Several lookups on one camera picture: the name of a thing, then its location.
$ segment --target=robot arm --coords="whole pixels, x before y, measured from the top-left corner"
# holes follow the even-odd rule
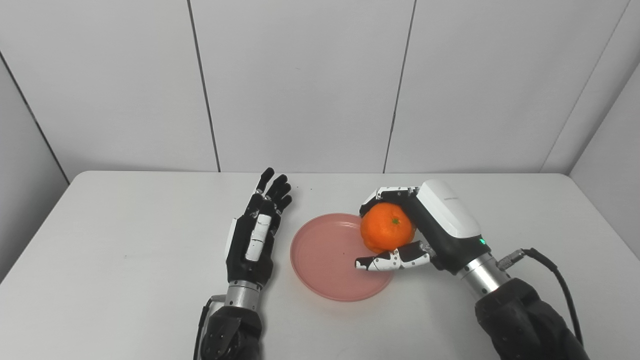
[[[362,205],[360,216],[379,202],[400,205],[427,243],[416,241],[358,258],[356,268],[387,271],[431,262],[468,285],[477,299],[476,319],[502,360],[588,360],[582,344],[553,307],[531,285],[506,273],[506,268],[531,250],[496,261],[480,226],[445,182],[427,180],[419,188],[380,188]]]
[[[226,295],[215,295],[202,309],[194,360],[253,360],[259,358],[262,322],[256,312],[260,291],[271,278],[271,251],[282,211],[291,203],[291,186],[268,168],[261,176],[244,214],[229,232]],[[217,311],[214,302],[224,305]]]

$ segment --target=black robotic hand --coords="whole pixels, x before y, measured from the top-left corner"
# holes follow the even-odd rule
[[[260,292],[271,278],[274,235],[291,203],[291,185],[268,168],[260,177],[249,204],[233,226],[227,255],[226,295],[215,295],[202,309],[194,360],[253,360],[260,354],[262,322],[257,312]],[[214,311],[213,302],[224,306]]]
[[[227,256],[229,282],[248,281],[263,287],[271,278],[274,235],[280,226],[282,211],[291,203],[291,196],[287,195],[291,185],[284,174],[265,192],[273,175],[272,168],[262,173],[244,214],[236,220]]]

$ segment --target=panel seam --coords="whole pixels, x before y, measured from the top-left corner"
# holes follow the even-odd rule
[[[20,88],[20,85],[18,85],[18,81],[15,79],[15,76],[11,72],[11,68],[9,68],[9,64],[6,62],[6,59],[4,58],[4,55],[2,54],[2,51],[0,51],[0,60],[2,61],[4,67],[6,68],[6,71],[9,73],[9,77],[13,81],[13,85],[18,90],[18,94],[20,94],[20,97],[22,98],[22,102],[24,102],[24,105],[26,106],[27,111],[29,111],[29,115],[31,115],[31,119],[33,120],[33,123],[36,124],[36,128],[38,129],[38,132],[40,133],[40,136],[42,136],[42,140],[44,140],[44,144],[46,144],[49,152],[51,153],[51,156],[53,157],[53,160],[56,162],[56,165],[58,166],[58,169],[60,170],[60,173],[62,173],[62,176],[65,178],[65,181],[67,182],[67,186],[70,185],[69,178],[67,177],[67,174],[65,173],[64,169],[62,169],[62,165],[60,164],[60,161],[58,160],[58,157],[56,156],[56,153],[53,152],[53,148],[51,147],[51,144],[49,143],[49,140],[44,135],[44,131],[42,131],[42,127],[40,126],[40,123],[38,122],[38,119],[36,119],[36,115],[33,113],[33,110],[31,109],[31,105],[29,105],[29,102],[27,101],[27,98],[24,97],[24,93],[22,92],[22,89]]]
[[[406,35],[406,45],[404,46],[404,56],[402,59],[402,67],[400,68],[400,80],[398,81],[398,91],[396,93],[396,103],[394,105],[394,114],[391,118],[391,128],[389,129],[389,139],[387,141],[387,152],[385,153],[385,162],[382,166],[382,173],[387,172],[387,160],[389,159],[389,149],[391,148],[391,136],[394,133],[394,125],[396,124],[396,111],[398,109],[398,99],[400,98],[400,89],[402,87],[402,77],[404,75],[404,65],[406,63],[406,54],[409,51],[409,40],[411,39],[411,29],[413,28],[413,17],[415,16],[415,5],[418,0],[413,0],[413,9],[411,10],[411,21],[409,22],[409,31]]]
[[[200,81],[202,82],[202,93],[204,95],[204,102],[207,106],[207,117],[209,118],[209,130],[211,131],[211,141],[213,142],[213,152],[216,155],[216,166],[218,172],[220,170],[220,157],[218,156],[218,146],[216,144],[216,135],[213,131],[213,119],[211,118],[211,107],[209,106],[209,95],[207,94],[207,84],[204,79],[204,70],[202,69],[202,58],[200,57],[200,46],[198,45],[198,35],[196,34],[196,24],[193,20],[193,9],[191,8],[191,0],[187,0],[187,7],[189,8],[189,20],[191,21],[191,30],[193,32],[193,43],[196,47],[196,57],[198,58],[198,68],[200,70]]]

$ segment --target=black finger segment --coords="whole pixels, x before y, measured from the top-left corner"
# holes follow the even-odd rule
[[[270,198],[273,197],[274,194],[278,193],[280,188],[286,183],[287,183],[287,176],[285,174],[282,174],[276,177],[276,179],[273,181],[273,184],[271,184],[271,187],[269,188],[269,190],[267,190],[267,193],[265,194],[265,196]]]
[[[280,200],[276,200],[275,204],[276,204],[276,209],[279,212],[283,212],[284,209],[289,206],[289,204],[291,203],[292,199],[291,199],[291,195],[287,195],[285,197],[283,197]]]
[[[260,181],[258,181],[258,186],[256,186],[255,189],[258,192],[262,193],[264,189],[267,187],[267,183],[269,182],[269,180],[271,180],[271,178],[275,173],[276,172],[273,170],[273,168],[268,167],[267,170],[265,170],[260,176]]]
[[[285,183],[280,187],[278,192],[273,194],[272,199],[273,200],[282,199],[284,195],[287,195],[289,193],[289,191],[291,191],[291,185],[289,183]]]

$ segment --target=metal cylinder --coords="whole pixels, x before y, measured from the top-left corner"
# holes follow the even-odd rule
[[[456,276],[467,283],[476,299],[483,298],[510,279],[509,274],[500,270],[497,261],[489,253],[475,258]]]
[[[227,288],[226,306],[243,307],[255,310],[260,300],[260,286],[252,282],[238,280],[229,283]]]

